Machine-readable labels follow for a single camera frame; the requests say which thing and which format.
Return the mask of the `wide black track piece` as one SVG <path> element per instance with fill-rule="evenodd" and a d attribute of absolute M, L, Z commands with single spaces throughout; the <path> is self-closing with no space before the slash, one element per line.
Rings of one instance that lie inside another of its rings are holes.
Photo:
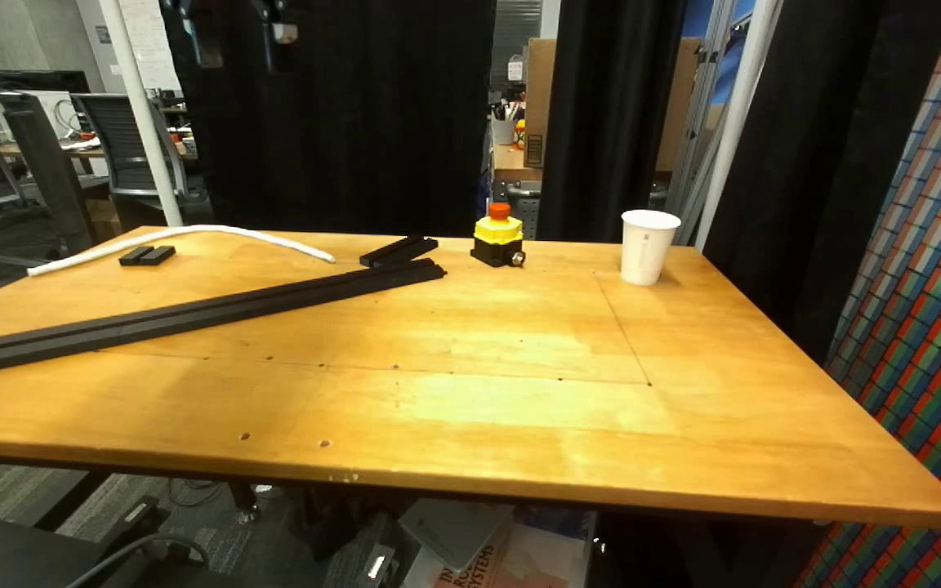
<path fill-rule="evenodd" d="M 342 275 L 336 284 L 330 284 L 330 294 L 336 297 L 376 294 L 376 290 L 407 288 L 420 281 L 439 281 L 445 275 L 449 270 L 434 263 L 433 257 L 420 257 L 407 263 L 385 263 L 385 269 Z"/>

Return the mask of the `long black track piece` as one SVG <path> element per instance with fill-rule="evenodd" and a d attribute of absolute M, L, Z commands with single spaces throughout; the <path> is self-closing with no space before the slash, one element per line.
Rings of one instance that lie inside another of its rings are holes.
<path fill-rule="evenodd" d="M 56 360 L 56 355 L 68 355 L 68 354 L 85 354 L 85 349 L 97 349 L 109 343 L 110 343 L 109 331 L 0 343 L 0 369 L 39 363 L 39 360 Z"/>

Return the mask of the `white paper cup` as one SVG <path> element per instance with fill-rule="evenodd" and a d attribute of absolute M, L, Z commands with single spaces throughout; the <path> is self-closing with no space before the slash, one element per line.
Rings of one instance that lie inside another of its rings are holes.
<path fill-rule="evenodd" d="M 679 217 L 664 208 L 627 208 L 622 225 L 622 278 L 627 284 L 655 284 L 664 270 Z"/>

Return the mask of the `white flexible tube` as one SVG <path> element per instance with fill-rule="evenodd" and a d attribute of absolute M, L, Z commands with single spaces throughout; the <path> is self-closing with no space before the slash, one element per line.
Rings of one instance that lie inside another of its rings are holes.
<path fill-rule="evenodd" d="M 281 235 L 273 235 L 273 233 L 261 233 L 261 229 L 166 225 L 166 229 L 140 233 L 140 235 L 131 235 L 131 237 L 120 237 L 120 241 L 96 246 L 96 248 L 85 248 L 85 251 L 68 254 L 68 257 L 33 263 L 33 269 L 28 269 L 28 275 L 29 278 L 56 275 L 56 270 L 68 270 L 68 269 L 80 269 L 80 263 L 89 263 L 89 262 L 97 262 L 97 257 L 109 257 L 109 254 L 120 254 L 120 251 L 131 251 L 131 248 L 140 248 L 140 246 L 159 246 L 159 241 L 187 237 L 187 235 L 235 235 L 235 237 L 252 237 L 252 241 L 267 241 L 267 246 L 278 246 L 278 248 L 288 248 L 288 251 L 302 251 L 302 254 L 316 257 L 316 262 L 336 262 L 336 254 L 330 254 L 324 248 L 315 248 L 315 246 L 304 246 L 304 241 L 293 241 L 293 237 L 281 237 Z"/>

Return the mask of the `black curtain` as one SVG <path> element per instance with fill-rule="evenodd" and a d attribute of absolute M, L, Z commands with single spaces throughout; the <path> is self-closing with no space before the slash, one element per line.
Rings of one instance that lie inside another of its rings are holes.
<path fill-rule="evenodd" d="M 562 0 L 540 235 L 618 241 L 645 208 L 691 0 Z"/>

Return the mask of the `small black block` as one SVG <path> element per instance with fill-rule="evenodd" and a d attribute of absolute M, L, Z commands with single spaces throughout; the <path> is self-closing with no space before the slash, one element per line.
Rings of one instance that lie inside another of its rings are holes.
<path fill-rule="evenodd" d="M 120 263 L 120 269 L 137 269 L 137 263 L 153 269 L 153 263 L 164 263 L 164 262 L 175 257 L 175 254 L 177 254 L 175 246 L 137 246 L 137 248 L 123 251 L 123 254 L 117 257 L 117 263 Z"/>

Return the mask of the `black office chair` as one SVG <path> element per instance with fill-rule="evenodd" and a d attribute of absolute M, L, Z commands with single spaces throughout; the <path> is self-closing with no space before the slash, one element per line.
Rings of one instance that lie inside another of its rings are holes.
<path fill-rule="evenodd" d="M 59 251 L 73 254 L 89 248 L 96 229 L 89 222 L 85 192 L 44 105 L 33 93 L 0 93 L 0 107 L 59 233 Z"/>

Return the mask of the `colourful patterned panel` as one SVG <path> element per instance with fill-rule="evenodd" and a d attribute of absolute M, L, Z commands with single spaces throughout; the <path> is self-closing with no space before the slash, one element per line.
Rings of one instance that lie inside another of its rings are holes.
<path fill-rule="evenodd" d="M 941 479 L 941 54 L 826 369 Z M 941 588 L 941 533 L 836 522 L 798 588 Z"/>

